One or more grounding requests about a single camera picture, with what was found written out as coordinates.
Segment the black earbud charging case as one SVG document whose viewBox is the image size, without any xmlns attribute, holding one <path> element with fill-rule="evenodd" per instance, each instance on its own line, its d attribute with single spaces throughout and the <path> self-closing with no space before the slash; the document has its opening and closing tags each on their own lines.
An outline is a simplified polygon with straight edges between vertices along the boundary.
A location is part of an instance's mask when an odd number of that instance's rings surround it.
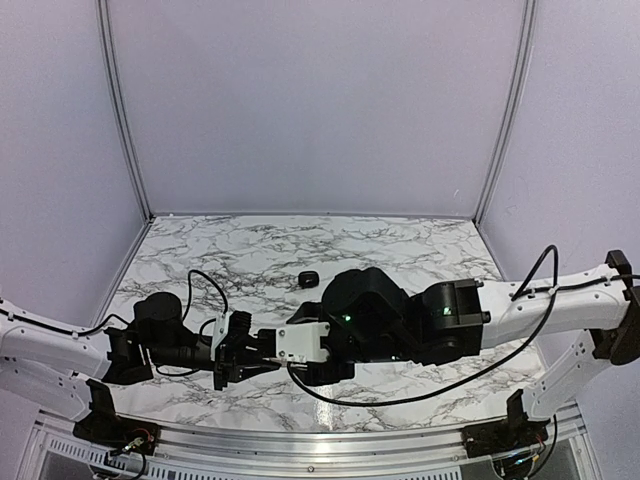
<svg viewBox="0 0 640 480">
<path fill-rule="evenodd" d="M 314 288 L 320 283 L 320 276 L 316 271 L 302 271 L 297 277 L 301 289 Z"/>
</svg>

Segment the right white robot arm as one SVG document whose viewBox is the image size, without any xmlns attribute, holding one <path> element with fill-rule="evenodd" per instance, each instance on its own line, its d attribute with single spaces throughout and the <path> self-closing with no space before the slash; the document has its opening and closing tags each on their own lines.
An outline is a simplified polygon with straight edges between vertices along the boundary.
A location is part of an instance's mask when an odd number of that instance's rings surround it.
<svg viewBox="0 0 640 480">
<path fill-rule="evenodd" d="M 515 448 L 601 372 L 638 359 L 638 276 L 619 250 L 578 275 L 444 281 L 416 295 L 378 268 L 352 269 L 338 274 L 321 301 L 302 307 L 294 321 L 320 323 L 327 331 L 316 339 L 328 353 L 325 361 L 303 355 L 287 365 L 308 394 L 352 378 L 358 363 L 445 365 L 504 343 L 525 349 L 541 335 L 577 331 L 575 342 L 539 380 L 508 399 L 495 438 Z"/>
</svg>

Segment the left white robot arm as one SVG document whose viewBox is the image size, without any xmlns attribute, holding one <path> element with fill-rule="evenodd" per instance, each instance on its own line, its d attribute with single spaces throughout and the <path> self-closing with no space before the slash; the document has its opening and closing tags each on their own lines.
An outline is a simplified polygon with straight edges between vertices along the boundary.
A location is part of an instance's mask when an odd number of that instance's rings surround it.
<svg viewBox="0 0 640 480">
<path fill-rule="evenodd" d="M 110 388 L 148 381 L 154 367 L 210 371 L 222 389 L 279 369 L 274 336 L 232 337 L 230 324 L 211 336 L 184 324 L 180 299 L 160 292 L 138 301 L 117 328 L 104 320 L 82 329 L 1 302 L 1 388 L 86 426 L 106 445 L 125 438 Z"/>
</svg>

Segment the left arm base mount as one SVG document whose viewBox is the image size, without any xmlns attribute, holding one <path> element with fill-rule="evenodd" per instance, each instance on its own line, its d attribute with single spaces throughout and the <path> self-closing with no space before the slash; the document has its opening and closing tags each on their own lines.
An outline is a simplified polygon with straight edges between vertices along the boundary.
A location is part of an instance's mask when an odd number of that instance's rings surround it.
<svg viewBox="0 0 640 480">
<path fill-rule="evenodd" d="M 152 455 L 160 436 L 160 426 L 117 414 L 111 391 L 106 385 L 95 380 L 87 380 L 86 385 L 90 394 L 89 411 L 74 422 L 73 435 L 81 440 L 120 450 L 141 439 L 142 443 L 133 446 L 132 450 Z"/>
</svg>

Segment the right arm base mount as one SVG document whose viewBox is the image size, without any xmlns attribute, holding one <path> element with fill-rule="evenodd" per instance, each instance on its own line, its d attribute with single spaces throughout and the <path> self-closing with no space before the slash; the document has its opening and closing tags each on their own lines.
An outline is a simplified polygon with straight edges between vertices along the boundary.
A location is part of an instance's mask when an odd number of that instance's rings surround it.
<svg viewBox="0 0 640 480">
<path fill-rule="evenodd" d="M 468 458 L 495 455 L 525 448 L 538 439 L 547 440 L 550 419 L 532 421 L 525 411 L 524 390 L 518 389 L 507 399 L 507 416 L 462 429 L 462 443 Z"/>
</svg>

